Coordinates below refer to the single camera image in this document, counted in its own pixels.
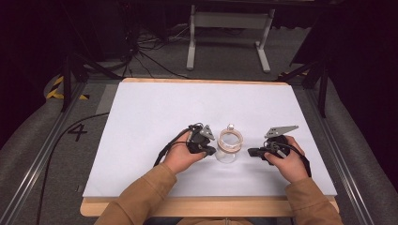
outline wooden table edge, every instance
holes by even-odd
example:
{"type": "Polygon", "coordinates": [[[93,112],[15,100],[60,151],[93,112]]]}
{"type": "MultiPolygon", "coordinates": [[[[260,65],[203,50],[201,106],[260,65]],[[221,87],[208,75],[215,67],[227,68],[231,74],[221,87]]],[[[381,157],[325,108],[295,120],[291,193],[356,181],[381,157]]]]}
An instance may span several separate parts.
{"type": "MultiPolygon", "coordinates": [[[[339,212],[333,196],[329,202],[339,212]]],[[[85,217],[99,217],[115,198],[83,198],[80,208],[85,217]]],[[[282,197],[178,197],[167,198],[153,217],[292,217],[289,201],[282,197]]]]}
{"type": "Polygon", "coordinates": [[[267,84],[288,85],[286,82],[250,82],[250,81],[221,81],[221,80],[192,80],[192,79],[153,79],[153,78],[125,78],[123,83],[231,83],[231,84],[267,84]]]}

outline person's left hand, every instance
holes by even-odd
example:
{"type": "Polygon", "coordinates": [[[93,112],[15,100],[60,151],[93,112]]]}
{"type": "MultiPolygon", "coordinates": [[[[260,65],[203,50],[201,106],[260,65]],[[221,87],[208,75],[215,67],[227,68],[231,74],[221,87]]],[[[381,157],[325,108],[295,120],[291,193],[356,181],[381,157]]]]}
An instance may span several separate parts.
{"type": "Polygon", "coordinates": [[[163,161],[170,170],[174,173],[181,173],[187,170],[194,162],[206,156],[205,152],[192,154],[186,145],[186,141],[190,136],[190,132],[186,132],[176,140],[171,149],[168,151],[166,158],[163,161]]]}

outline table leg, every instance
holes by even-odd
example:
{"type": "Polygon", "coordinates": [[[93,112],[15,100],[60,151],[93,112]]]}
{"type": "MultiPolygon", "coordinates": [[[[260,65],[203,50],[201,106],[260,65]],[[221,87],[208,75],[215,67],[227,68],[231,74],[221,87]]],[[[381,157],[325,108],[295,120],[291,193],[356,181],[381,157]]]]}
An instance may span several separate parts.
{"type": "Polygon", "coordinates": [[[195,6],[191,6],[191,22],[190,22],[190,47],[188,49],[187,70],[193,70],[195,60],[195,6]]]}
{"type": "Polygon", "coordinates": [[[319,84],[318,110],[321,113],[322,117],[326,118],[325,103],[328,88],[329,67],[327,63],[322,66],[321,82],[319,84]]]}
{"type": "Polygon", "coordinates": [[[258,57],[260,58],[260,62],[261,62],[261,66],[263,67],[263,71],[266,73],[270,72],[270,67],[269,67],[269,63],[266,57],[266,53],[264,52],[264,46],[266,45],[266,40],[267,40],[267,36],[269,33],[269,29],[271,27],[272,24],[272,20],[274,17],[274,13],[275,13],[275,9],[271,9],[268,13],[268,17],[266,20],[266,23],[264,25],[264,32],[263,32],[263,36],[261,38],[261,41],[256,41],[255,45],[256,45],[256,49],[258,52],[258,57]]]}

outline handwritten number 4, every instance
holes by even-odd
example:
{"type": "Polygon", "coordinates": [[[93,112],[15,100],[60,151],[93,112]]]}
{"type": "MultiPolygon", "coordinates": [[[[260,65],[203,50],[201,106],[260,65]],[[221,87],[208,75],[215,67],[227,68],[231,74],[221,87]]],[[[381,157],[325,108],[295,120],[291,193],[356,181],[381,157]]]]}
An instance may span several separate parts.
{"type": "Polygon", "coordinates": [[[84,129],[84,124],[80,124],[80,125],[78,125],[78,126],[72,128],[72,129],[70,129],[70,130],[68,131],[68,133],[70,133],[70,134],[77,134],[77,137],[76,137],[75,142],[78,142],[78,141],[80,140],[80,136],[81,136],[82,134],[87,133],[87,131],[84,131],[83,129],[84,129]]]}

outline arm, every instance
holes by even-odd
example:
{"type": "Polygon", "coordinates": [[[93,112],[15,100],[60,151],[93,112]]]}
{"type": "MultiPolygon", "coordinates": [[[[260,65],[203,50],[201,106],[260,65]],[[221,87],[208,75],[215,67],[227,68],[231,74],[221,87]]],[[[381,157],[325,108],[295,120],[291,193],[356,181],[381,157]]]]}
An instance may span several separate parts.
{"type": "Polygon", "coordinates": [[[96,224],[143,224],[158,208],[176,183],[176,174],[187,170],[204,154],[191,154],[185,142],[187,132],[169,150],[165,160],[129,185],[110,202],[96,224]]]}
{"type": "MultiPolygon", "coordinates": [[[[294,138],[286,136],[286,139],[289,144],[295,146],[304,155],[304,151],[302,151],[294,138]]],[[[291,183],[285,190],[299,225],[343,224],[336,209],[323,195],[314,180],[308,177],[304,164],[297,153],[291,151],[286,158],[278,158],[270,153],[265,153],[264,156],[291,183]]]]}

